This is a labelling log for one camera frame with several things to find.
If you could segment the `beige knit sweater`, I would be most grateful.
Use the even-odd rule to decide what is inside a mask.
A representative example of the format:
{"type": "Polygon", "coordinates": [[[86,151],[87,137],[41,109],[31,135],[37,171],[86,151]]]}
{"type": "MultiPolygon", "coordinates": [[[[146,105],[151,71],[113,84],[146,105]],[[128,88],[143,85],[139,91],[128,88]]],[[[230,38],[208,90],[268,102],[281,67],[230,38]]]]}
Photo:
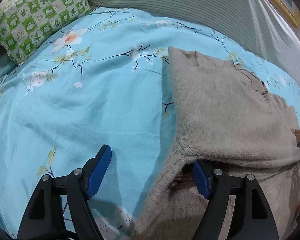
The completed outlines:
{"type": "Polygon", "coordinates": [[[168,49],[177,127],[161,173],[150,190],[132,239],[191,239],[207,201],[189,179],[199,159],[254,174],[274,215],[280,239],[296,226],[300,203],[298,120],[284,98],[231,61],[168,49]]]}

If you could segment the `light blue floral bedsheet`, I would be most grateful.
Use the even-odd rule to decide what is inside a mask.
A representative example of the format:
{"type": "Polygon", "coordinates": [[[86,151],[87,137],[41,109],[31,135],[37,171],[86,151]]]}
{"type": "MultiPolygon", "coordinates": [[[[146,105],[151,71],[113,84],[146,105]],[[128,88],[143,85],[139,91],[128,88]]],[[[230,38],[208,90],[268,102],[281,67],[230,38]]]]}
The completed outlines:
{"type": "Polygon", "coordinates": [[[204,25],[98,8],[0,78],[0,226],[12,237],[42,175],[112,159],[90,201],[106,239],[129,239],[175,132],[168,48],[240,63],[293,106],[300,88],[272,63],[204,25]]]}

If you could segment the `striped grey-green headboard cushion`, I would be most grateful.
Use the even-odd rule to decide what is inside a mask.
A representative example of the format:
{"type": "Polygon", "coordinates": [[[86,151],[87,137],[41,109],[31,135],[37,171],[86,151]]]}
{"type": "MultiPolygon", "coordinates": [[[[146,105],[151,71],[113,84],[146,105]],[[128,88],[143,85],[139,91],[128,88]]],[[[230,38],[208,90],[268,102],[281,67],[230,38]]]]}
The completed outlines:
{"type": "Polygon", "coordinates": [[[285,70],[300,85],[300,39],[268,0],[88,0],[199,23],[285,70]]]}

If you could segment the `green checkered pillow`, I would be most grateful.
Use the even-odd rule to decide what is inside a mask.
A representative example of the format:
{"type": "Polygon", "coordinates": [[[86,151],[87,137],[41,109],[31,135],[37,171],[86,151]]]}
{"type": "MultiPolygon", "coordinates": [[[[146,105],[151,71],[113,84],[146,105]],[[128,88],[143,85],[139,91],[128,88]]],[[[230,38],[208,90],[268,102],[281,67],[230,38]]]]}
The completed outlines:
{"type": "Polygon", "coordinates": [[[3,0],[0,45],[15,64],[23,63],[52,34],[89,12],[88,0],[3,0]]]}

